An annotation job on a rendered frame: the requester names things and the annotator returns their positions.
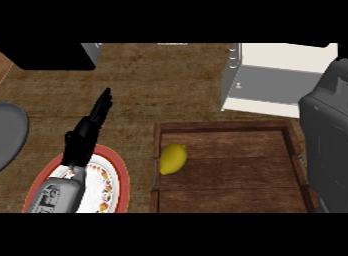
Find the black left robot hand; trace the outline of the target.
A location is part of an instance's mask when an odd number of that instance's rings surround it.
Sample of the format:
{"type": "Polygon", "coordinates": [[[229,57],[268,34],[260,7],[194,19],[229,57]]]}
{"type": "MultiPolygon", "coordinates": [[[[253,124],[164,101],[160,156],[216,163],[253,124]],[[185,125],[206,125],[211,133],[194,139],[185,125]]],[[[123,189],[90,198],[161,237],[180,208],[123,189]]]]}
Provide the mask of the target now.
{"type": "Polygon", "coordinates": [[[65,134],[65,151],[62,164],[84,167],[95,152],[99,132],[112,107],[111,89],[99,96],[92,112],[84,116],[73,131],[65,134]]]}

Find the brown wooden tray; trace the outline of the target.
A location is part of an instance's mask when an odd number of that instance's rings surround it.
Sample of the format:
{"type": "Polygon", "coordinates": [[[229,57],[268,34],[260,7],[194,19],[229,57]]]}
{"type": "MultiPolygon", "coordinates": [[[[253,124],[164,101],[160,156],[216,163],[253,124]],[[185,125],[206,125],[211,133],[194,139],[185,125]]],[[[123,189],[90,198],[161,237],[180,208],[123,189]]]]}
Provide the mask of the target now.
{"type": "Polygon", "coordinates": [[[188,161],[154,175],[154,213],[310,213],[318,207],[301,148],[287,120],[163,123],[154,155],[179,142],[188,161]]]}

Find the white tiered shelf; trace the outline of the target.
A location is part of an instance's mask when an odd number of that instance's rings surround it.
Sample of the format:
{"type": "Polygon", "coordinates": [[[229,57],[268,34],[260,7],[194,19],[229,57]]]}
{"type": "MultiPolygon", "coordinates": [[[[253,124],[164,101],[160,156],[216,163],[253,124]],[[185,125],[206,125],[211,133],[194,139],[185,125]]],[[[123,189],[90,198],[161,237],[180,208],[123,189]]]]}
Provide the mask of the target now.
{"type": "Polygon", "coordinates": [[[235,43],[222,78],[222,110],[299,118],[299,101],[337,56],[337,43],[235,43]]]}

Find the red round placemat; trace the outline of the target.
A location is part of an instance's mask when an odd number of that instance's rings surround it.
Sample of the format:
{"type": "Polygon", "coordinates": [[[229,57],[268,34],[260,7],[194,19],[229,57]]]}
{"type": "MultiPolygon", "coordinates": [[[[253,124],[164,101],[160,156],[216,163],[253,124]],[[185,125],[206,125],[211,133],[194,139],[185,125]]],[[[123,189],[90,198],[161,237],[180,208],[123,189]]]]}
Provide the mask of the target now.
{"type": "MultiPolygon", "coordinates": [[[[129,202],[130,202],[130,175],[129,175],[127,166],[124,164],[123,158],[120,157],[118,153],[107,146],[98,144],[93,155],[95,154],[104,156],[110,160],[110,162],[112,163],[117,169],[117,174],[120,178],[120,197],[118,197],[117,210],[112,213],[126,212],[129,208],[129,202]]],[[[74,172],[70,170],[70,167],[62,166],[61,163],[62,163],[62,155],[59,155],[50,161],[43,171],[40,172],[27,195],[24,211],[27,211],[28,209],[28,205],[33,201],[33,197],[36,195],[36,192],[43,182],[50,177],[70,178],[74,176],[74,172]]]]}

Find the white patterned plate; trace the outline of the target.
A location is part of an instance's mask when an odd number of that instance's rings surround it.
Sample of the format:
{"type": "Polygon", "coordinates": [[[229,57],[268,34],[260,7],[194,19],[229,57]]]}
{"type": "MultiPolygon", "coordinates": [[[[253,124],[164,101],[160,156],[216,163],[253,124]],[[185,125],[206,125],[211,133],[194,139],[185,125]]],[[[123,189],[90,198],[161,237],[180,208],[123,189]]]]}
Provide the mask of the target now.
{"type": "Polygon", "coordinates": [[[79,213],[112,213],[118,206],[120,178],[110,160],[95,154],[86,167],[86,190],[79,213]]]}

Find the grey round plate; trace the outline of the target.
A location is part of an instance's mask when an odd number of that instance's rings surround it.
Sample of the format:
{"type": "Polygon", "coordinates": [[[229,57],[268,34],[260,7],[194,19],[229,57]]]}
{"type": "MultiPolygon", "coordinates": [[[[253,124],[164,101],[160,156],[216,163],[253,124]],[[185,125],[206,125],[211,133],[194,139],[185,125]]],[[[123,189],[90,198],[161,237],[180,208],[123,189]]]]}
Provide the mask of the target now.
{"type": "Polygon", "coordinates": [[[30,118],[21,106],[0,102],[0,171],[17,158],[30,133],[30,118]]]}

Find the yellow lemon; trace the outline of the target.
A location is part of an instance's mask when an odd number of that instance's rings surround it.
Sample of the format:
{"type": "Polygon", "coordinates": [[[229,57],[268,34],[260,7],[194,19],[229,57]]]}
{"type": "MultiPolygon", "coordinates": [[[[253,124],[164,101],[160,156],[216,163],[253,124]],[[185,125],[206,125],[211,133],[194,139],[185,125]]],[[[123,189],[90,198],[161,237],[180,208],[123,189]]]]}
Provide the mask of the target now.
{"type": "Polygon", "coordinates": [[[188,160],[186,145],[172,143],[163,150],[160,158],[160,173],[169,175],[177,172],[188,160]]]}

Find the black box appliance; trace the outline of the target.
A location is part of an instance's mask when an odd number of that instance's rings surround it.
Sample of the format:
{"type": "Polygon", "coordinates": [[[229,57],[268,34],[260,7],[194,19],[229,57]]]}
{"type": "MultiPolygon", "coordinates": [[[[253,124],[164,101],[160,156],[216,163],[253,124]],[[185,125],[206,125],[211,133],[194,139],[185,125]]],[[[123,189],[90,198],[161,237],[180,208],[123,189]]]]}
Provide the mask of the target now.
{"type": "Polygon", "coordinates": [[[102,43],[6,43],[0,52],[24,70],[95,70],[102,43]]]}

